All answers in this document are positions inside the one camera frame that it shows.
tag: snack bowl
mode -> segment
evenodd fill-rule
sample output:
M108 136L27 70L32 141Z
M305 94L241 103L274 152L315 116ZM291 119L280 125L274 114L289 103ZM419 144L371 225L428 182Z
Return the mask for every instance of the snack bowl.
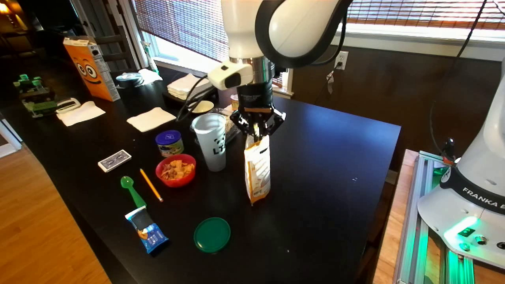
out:
M169 189L182 189L196 176L196 160L192 155L173 155L157 166L157 177Z

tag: orange pencil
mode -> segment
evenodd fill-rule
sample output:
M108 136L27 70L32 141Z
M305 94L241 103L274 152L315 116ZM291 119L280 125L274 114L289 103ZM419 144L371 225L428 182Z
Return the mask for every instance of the orange pencil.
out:
M157 189L154 187L152 181L146 176L144 170L141 170L141 174L143 174L146 184L149 185L149 189L152 189L152 192L154 192L154 195L157 196L157 200L158 200L160 203L163 203L163 198L160 196L160 193L158 193Z

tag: black table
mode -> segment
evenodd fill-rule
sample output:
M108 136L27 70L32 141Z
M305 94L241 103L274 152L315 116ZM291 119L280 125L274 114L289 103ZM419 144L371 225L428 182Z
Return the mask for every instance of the black table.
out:
M5 118L46 168L98 260L116 283L354 283L368 242L401 129L305 103L275 100L288 113L272 138L270 196L250 206L244 184L244 138L228 149L228 170L207 173L188 124L140 133L128 118L162 106L181 106L165 84L97 102L106 116L65 129L56 118L34 121L21 105ZM198 179L173 192L155 177L162 162L155 136L184 133L198 159ZM111 174L97 163L125 149L133 160ZM143 168L165 198L158 203L140 174ZM171 239L147 256L125 215L135 209L121 177L132 176L151 217ZM229 222L231 244L204 255L193 244L196 226L211 217Z

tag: green lid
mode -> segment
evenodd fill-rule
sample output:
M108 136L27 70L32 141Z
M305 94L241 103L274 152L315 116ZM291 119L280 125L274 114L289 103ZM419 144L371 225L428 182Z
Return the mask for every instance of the green lid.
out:
M204 253L218 253L231 241L231 226L223 219L207 219L195 231L196 248Z

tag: small packet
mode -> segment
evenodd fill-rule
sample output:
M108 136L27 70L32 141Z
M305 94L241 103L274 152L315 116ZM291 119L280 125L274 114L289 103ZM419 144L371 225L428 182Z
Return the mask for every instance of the small packet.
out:
M269 196L270 184L270 136L264 136L263 141L255 143L253 136L248 136L245 148L245 181L247 190L255 206Z
M143 245L146 248L146 253L154 253L157 248L160 248L163 244L169 242L169 239L162 233L158 225L149 217L146 207L140 207L125 219L133 225L133 228L138 231L140 239L143 241Z

